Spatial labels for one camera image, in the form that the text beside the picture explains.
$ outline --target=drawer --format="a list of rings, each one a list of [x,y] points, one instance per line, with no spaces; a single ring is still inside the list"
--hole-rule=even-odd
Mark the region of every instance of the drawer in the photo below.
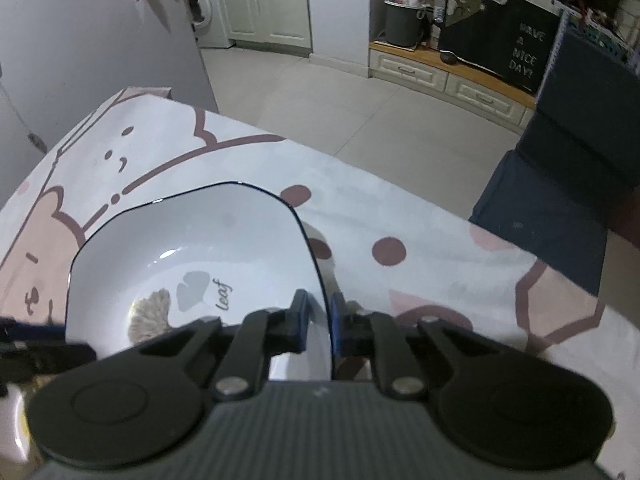
[[[401,77],[439,92],[444,92],[449,75],[439,68],[377,50],[371,51],[369,64],[373,70]]]
[[[518,126],[526,108],[498,92],[453,74],[449,74],[445,93]]]
[[[520,127],[523,130],[526,129],[532,117],[533,117],[533,110],[531,108],[527,108],[526,110],[524,110],[524,115],[522,116],[522,120],[520,121]]]

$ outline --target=tiled floor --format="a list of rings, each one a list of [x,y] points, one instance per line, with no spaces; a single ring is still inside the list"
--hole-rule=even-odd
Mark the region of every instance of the tiled floor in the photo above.
[[[380,79],[273,52],[204,49],[220,113],[335,155],[468,218],[518,136]],[[600,297],[640,326],[640,251],[612,235]]]

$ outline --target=tablecloth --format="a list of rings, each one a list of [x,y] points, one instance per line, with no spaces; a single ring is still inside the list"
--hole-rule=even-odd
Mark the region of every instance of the tablecloth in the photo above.
[[[435,314],[599,384],[616,419],[599,463],[613,477],[640,478],[640,333],[631,323],[532,254],[426,200],[159,95],[167,92],[125,89],[108,99],[4,206],[2,316],[62,322],[74,255],[121,211],[215,182],[254,184],[295,207],[329,294],[402,322]]]

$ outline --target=plastic container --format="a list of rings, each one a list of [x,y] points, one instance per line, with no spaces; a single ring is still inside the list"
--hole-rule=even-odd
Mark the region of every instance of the plastic container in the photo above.
[[[422,37],[423,7],[413,7],[386,1],[385,39],[397,46],[415,46]]]

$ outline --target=wooden countertop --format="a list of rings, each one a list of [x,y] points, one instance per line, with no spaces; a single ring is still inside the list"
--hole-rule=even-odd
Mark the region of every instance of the wooden countertop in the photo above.
[[[394,48],[392,46],[380,45],[377,43],[369,43],[369,47],[372,50],[379,50],[380,52],[386,52],[393,54],[394,56],[404,57],[405,59],[411,59],[425,65],[434,66],[441,70],[446,70],[451,74],[458,75],[474,83],[485,86],[490,90],[498,92],[509,99],[516,101],[517,103],[525,105],[527,108],[534,109],[536,107],[536,98],[533,95],[527,94],[525,91],[505,83],[503,80],[494,77],[487,72],[478,70],[464,63],[458,63],[457,65],[448,65],[441,62],[440,53],[436,50],[431,50],[428,47],[419,47],[415,52],[409,52],[401,48]]]

